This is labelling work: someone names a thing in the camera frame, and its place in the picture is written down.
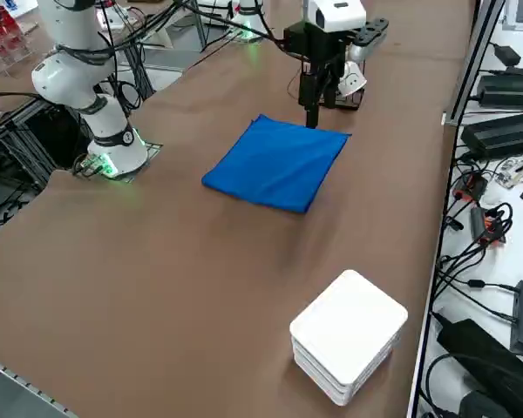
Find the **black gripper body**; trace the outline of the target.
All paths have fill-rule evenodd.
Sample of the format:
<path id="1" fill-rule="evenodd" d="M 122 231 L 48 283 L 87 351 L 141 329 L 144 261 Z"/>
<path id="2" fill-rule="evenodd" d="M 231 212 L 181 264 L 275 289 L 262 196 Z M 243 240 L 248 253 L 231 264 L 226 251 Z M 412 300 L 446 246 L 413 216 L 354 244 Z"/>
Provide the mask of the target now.
<path id="1" fill-rule="evenodd" d="M 283 30 L 283 47 L 311 64 L 336 59 L 360 64 L 383 42 L 389 24 L 385 18 L 376 18 L 360 28 L 326 32 L 315 24 L 301 21 Z"/>

